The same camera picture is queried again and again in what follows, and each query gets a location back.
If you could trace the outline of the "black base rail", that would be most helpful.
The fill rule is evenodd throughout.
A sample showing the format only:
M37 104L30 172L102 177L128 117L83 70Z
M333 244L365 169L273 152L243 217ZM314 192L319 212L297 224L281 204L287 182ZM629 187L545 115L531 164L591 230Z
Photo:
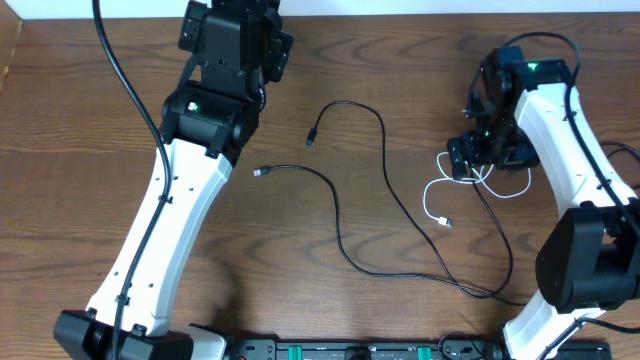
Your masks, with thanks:
M228 340L223 360L439 360L503 359L486 341L448 338L435 342L285 342Z

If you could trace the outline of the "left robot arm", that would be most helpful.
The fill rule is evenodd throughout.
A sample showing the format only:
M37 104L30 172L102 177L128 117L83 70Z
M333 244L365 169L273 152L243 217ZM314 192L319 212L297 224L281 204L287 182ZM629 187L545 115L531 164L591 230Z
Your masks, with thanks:
M54 337L74 359L220 359L225 337L171 326L181 275L203 220L256 131L266 87L293 44L277 0L188 3L178 45L189 53L150 130L152 176L110 273Z

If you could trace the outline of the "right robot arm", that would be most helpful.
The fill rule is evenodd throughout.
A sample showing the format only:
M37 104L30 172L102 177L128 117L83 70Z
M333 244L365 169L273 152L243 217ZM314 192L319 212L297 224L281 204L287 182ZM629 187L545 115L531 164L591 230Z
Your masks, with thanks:
M452 175L475 166L542 166L559 220L535 263L538 289L502 328L493 352L551 359L584 323L639 296L639 198L610 164L559 58L495 48L482 61L486 97L471 97L472 131L447 144Z

